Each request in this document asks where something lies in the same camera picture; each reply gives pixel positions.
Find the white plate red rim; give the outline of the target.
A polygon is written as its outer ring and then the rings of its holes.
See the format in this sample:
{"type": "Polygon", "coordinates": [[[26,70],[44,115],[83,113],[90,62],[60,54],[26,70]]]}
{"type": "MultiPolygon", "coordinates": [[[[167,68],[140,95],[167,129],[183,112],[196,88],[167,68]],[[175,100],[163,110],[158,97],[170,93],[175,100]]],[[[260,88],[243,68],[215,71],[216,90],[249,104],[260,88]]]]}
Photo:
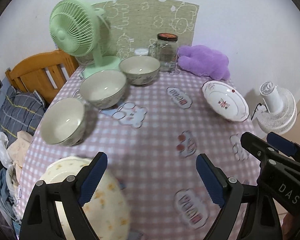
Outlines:
{"type": "Polygon", "coordinates": [[[202,86],[202,94],[212,110],[228,121],[244,122],[249,117],[246,100],[227,83],[207,81],[202,86]]]}

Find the cream plate yellow flowers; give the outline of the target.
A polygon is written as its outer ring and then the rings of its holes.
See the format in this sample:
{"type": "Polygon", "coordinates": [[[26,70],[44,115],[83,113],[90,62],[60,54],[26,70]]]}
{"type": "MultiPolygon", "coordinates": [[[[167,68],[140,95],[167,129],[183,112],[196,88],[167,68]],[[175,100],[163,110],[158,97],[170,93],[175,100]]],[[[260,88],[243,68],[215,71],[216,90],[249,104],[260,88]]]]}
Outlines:
{"type": "MultiPolygon", "coordinates": [[[[66,157],[50,164],[41,180],[47,184],[63,181],[69,175],[77,175],[89,165],[91,159],[66,157]]],[[[105,170],[90,202],[83,211],[99,239],[128,238],[130,231],[130,208],[119,185],[109,169],[105,170]]]]}

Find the floral ceramic bowl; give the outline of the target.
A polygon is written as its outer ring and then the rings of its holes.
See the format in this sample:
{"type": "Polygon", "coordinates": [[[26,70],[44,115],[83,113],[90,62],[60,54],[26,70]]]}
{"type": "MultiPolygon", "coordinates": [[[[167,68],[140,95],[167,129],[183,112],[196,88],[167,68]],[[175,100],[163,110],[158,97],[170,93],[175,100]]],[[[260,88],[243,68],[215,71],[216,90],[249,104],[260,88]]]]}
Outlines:
{"type": "Polygon", "coordinates": [[[84,135],[86,111],[77,98],[65,98],[52,105],[40,123],[40,135],[48,145],[73,146],[84,135]]]}
{"type": "Polygon", "coordinates": [[[152,82],[160,69],[160,62],[151,56],[132,56],[119,64],[131,85],[142,86],[152,82]]]}
{"type": "Polygon", "coordinates": [[[98,109],[113,107],[123,97],[127,87],[125,74],[118,70],[103,70],[86,78],[79,88],[80,96],[98,109]]]}

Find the white floor fan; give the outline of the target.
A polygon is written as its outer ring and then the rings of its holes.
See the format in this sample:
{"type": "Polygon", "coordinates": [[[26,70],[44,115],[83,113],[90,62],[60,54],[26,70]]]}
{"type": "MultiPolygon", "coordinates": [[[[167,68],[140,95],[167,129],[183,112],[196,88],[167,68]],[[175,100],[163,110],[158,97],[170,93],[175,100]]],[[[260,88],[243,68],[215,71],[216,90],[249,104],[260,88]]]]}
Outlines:
{"type": "Polygon", "coordinates": [[[260,85],[259,93],[263,102],[256,106],[251,120],[256,120],[259,128],[267,134],[283,135],[288,132],[298,114],[293,94],[271,81],[260,85]]]}

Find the white plastic bag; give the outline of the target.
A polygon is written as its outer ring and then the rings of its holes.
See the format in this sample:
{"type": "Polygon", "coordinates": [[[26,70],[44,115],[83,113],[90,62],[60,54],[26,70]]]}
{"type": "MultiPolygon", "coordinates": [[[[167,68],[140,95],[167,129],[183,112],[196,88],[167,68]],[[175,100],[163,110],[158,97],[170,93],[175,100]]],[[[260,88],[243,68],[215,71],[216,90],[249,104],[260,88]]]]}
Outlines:
{"type": "Polygon", "coordinates": [[[13,161],[8,153],[8,137],[4,132],[0,132],[0,161],[4,168],[9,168],[13,161]]]}

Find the purple plush toy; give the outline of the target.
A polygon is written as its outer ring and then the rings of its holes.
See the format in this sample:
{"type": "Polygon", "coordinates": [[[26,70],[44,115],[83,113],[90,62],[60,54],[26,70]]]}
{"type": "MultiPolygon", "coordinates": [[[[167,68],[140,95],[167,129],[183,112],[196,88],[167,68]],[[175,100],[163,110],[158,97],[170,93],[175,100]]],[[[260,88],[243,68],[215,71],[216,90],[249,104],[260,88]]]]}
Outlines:
{"type": "Polygon", "coordinates": [[[180,46],[178,66],[195,76],[207,76],[213,80],[229,80],[229,59],[218,50],[204,45],[180,46]]]}

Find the blue plaid bedding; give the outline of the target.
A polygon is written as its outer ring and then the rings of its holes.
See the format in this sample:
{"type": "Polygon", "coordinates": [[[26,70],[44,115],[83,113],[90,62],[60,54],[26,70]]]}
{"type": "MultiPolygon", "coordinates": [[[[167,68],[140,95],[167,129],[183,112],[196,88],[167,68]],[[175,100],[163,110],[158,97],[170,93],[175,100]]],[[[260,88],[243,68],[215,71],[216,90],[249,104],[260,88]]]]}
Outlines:
{"type": "Polygon", "coordinates": [[[0,131],[8,144],[17,140],[17,133],[25,131],[34,135],[47,109],[47,103],[37,92],[21,92],[10,86],[0,108],[0,131]]]}

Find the pink checkered tablecloth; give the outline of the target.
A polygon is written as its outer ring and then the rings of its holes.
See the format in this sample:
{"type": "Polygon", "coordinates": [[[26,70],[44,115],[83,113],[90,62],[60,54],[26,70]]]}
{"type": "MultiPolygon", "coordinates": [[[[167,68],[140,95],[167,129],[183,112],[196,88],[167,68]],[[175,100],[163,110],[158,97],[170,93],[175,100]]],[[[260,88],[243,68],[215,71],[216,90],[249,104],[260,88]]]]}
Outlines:
{"type": "Polygon", "coordinates": [[[216,114],[202,96],[205,82],[182,71],[131,86],[118,106],[89,109],[87,137],[72,147],[47,145],[36,132],[21,173],[18,212],[51,163],[104,152],[129,202],[134,235],[203,239],[219,207],[197,173],[197,155],[207,154],[227,176],[245,184],[256,184],[260,172],[259,161],[239,145],[242,133],[254,130],[252,122],[229,122],[216,114]]]}

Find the glass jar black lid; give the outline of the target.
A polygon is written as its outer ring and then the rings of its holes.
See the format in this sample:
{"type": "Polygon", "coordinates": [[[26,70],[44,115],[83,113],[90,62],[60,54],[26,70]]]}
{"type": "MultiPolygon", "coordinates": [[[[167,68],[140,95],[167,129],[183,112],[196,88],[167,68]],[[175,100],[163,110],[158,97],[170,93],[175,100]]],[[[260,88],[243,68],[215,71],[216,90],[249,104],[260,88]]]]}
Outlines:
{"type": "Polygon", "coordinates": [[[172,72],[175,69],[178,50],[178,36],[170,33],[157,35],[157,59],[162,72],[172,72]]]}

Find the small white lidded container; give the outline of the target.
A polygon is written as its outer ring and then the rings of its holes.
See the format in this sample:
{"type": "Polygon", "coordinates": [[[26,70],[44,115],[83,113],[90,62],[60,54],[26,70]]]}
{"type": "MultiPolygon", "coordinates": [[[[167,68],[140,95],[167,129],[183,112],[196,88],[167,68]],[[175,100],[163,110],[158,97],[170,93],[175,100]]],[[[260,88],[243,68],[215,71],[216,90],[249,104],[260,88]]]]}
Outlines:
{"type": "Polygon", "coordinates": [[[149,49],[148,48],[136,48],[134,50],[135,56],[148,56],[149,55],[149,49]]]}

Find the green desk fan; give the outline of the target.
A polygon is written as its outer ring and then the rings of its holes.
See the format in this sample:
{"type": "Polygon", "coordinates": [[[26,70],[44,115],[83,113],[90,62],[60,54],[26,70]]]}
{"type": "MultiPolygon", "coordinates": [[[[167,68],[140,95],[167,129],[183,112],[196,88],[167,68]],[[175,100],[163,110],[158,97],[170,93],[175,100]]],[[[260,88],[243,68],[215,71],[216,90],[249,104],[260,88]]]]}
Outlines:
{"type": "Polygon", "coordinates": [[[50,36],[59,49],[76,58],[92,54],[81,76],[86,79],[103,70],[119,70],[120,58],[103,56],[101,50],[101,28],[110,26],[103,8],[93,8],[84,0],[62,0],[50,15],[50,36]]]}

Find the beige cartoon wall mat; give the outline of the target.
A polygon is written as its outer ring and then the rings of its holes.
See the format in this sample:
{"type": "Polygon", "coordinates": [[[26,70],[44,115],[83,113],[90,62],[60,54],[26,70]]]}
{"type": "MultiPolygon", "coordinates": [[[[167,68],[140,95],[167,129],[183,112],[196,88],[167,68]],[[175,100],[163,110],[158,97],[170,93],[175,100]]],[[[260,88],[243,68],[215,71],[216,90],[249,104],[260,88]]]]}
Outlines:
{"type": "Polygon", "coordinates": [[[126,59],[137,48],[147,48],[158,33],[178,36],[178,45],[190,46],[199,5],[175,0],[116,0],[95,3],[106,11],[108,26],[101,25],[99,45],[103,56],[126,59]]]}

